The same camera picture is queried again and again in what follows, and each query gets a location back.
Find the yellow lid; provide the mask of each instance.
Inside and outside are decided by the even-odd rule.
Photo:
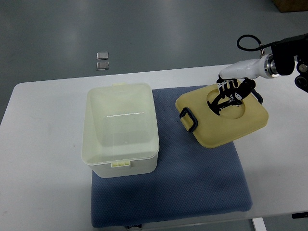
[[[208,107],[207,101],[212,102],[218,94],[217,84],[214,84],[185,93],[176,101],[179,112],[188,107],[198,120],[193,134],[202,146],[215,148],[266,126],[269,114],[252,94],[242,105],[226,107],[217,115]],[[181,118],[181,122],[186,130],[193,125],[188,115]]]

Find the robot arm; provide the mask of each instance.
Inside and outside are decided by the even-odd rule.
[[[240,40],[251,37],[258,41],[259,47],[247,49],[240,46]],[[244,51],[261,51],[260,59],[240,61],[223,69],[218,75],[219,95],[212,103],[207,102],[211,110],[219,115],[221,109],[227,106],[239,106],[241,100],[253,93],[259,100],[262,97],[254,90],[256,83],[253,79],[261,76],[263,78],[276,78],[279,75],[292,74],[295,66],[294,57],[297,56],[297,70],[300,73],[295,78],[295,84],[302,90],[308,92],[308,34],[286,38],[281,41],[262,45],[260,40],[252,35],[243,35],[237,40],[237,46]],[[265,55],[264,48],[271,47],[272,54]],[[244,81],[238,84],[237,79]],[[220,103],[225,97],[229,101]]]

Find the blue mat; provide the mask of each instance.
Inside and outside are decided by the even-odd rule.
[[[252,206],[233,142],[202,147],[182,125],[176,99],[199,87],[153,90],[160,150],[148,174],[103,179],[92,175],[96,228],[248,211]]]

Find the translucent white box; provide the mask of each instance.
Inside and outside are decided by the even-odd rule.
[[[100,177],[152,172],[158,129],[148,84],[117,84],[88,92],[82,160]]]

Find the black handle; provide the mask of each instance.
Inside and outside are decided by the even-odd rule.
[[[186,114],[188,114],[188,116],[190,117],[190,119],[193,122],[193,125],[189,128],[189,132],[193,132],[197,126],[198,126],[198,120],[196,119],[196,117],[193,115],[193,113],[191,112],[191,110],[188,107],[184,107],[183,110],[180,113],[180,118],[183,118]]]

